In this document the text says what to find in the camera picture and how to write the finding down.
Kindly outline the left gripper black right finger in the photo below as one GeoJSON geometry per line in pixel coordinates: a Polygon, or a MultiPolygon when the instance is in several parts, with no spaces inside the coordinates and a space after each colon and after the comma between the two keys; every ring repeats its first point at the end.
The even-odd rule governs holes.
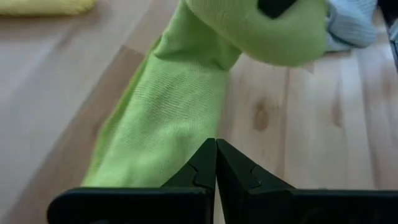
{"type": "Polygon", "coordinates": [[[216,143],[226,223],[397,224],[395,190],[296,189],[225,140],[216,143]]]}

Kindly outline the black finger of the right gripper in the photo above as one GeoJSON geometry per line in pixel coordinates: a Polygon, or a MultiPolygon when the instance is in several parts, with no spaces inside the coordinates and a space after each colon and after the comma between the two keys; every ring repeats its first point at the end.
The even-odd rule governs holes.
{"type": "Polygon", "coordinates": [[[257,2],[259,10],[270,18],[277,17],[277,6],[273,0],[258,0],[257,2]]]}
{"type": "Polygon", "coordinates": [[[296,1],[297,0],[278,0],[277,16],[282,15],[286,10],[288,10],[292,5],[294,5],[296,1]]]}

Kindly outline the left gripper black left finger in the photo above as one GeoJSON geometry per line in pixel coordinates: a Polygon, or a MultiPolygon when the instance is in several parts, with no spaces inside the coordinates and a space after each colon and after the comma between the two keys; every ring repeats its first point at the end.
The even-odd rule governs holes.
{"type": "Polygon", "coordinates": [[[217,143],[207,139],[165,184],[156,188],[80,187],[47,209],[49,224],[212,223],[217,143]]]}

